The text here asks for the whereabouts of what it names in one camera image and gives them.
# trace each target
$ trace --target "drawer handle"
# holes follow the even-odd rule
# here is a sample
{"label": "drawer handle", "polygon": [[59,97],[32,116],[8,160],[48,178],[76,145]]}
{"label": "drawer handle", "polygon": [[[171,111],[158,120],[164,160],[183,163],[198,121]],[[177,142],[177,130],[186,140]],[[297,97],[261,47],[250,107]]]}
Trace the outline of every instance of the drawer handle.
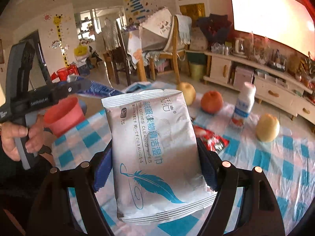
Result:
{"label": "drawer handle", "polygon": [[224,69],[223,69],[223,77],[226,77],[226,70],[227,70],[227,65],[224,65]]}
{"label": "drawer handle", "polygon": [[279,94],[278,93],[273,93],[271,90],[268,91],[268,93],[276,98],[279,97]]}
{"label": "drawer handle", "polygon": [[310,114],[310,110],[306,110],[305,108],[303,108],[303,112],[305,112],[306,114]]}

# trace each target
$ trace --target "hand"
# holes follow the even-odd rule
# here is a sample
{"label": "hand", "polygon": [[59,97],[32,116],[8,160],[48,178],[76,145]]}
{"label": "hand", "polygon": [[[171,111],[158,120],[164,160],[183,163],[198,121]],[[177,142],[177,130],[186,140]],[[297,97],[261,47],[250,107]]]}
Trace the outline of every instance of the hand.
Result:
{"label": "hand", "polygon": [[28,153],[38,152],[44,144],[43,116],[38,115],[36,123],[30,129],[11,122],[5,122],[1,134],[2,147],[6,155],[14,161],[20,161],[21,157],[15,146],[14,138],[28,135],[29,140],[25,144],[26,151]]}

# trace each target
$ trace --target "green bucket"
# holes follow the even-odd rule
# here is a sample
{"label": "green bucket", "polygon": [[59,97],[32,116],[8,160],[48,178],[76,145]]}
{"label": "green bucket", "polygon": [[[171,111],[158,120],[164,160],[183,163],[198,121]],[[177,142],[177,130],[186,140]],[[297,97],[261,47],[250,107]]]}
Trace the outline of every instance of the green bucket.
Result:
{"label": "green bucket", "polygon": [[204,78],[204,75],[206,75],[207,66],[200,65],[200,64],[194,64],[189,62],[190,67],[190,73],[192,76],[192,79],[195,81],[200,81]]}

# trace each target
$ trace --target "red snack package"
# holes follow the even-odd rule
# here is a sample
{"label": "red snack package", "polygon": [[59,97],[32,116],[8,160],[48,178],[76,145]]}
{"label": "red snack package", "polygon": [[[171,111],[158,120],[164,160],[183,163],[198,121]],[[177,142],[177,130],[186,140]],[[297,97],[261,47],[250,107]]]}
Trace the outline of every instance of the red snack package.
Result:
{"label": "red snack package", "polygon": [[193,128],[196,137],[200,137],[208,151],[214,151],[219,154],[224,148],[228,146],[230,142],[210,130],[203,129],[196,125],[194,125]]}

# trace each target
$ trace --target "cabinet drawer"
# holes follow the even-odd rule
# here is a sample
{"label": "cabinet drawer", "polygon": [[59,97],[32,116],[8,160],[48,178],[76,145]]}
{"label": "cabinet drawer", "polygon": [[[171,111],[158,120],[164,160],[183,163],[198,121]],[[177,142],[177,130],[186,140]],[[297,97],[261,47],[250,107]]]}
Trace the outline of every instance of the cabinet drawer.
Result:
{"label": "cabinet drawer", "polygon": [[297,110],[297,113],[306,120],[315,124],[315,106],[304,98],[295,97],[292,106]]}
{"label": "cabinet drawer", "polygon": [[212,56],[210,78],[227,83],[229,81],[231,60]]}
{"label": "cabinet drawer", "polygon": [[265,99],[271,100],[284,108],[292,109],[291,105],[295,95],[287,90],[284,90],[266,80],[255,78],[256,94]]}

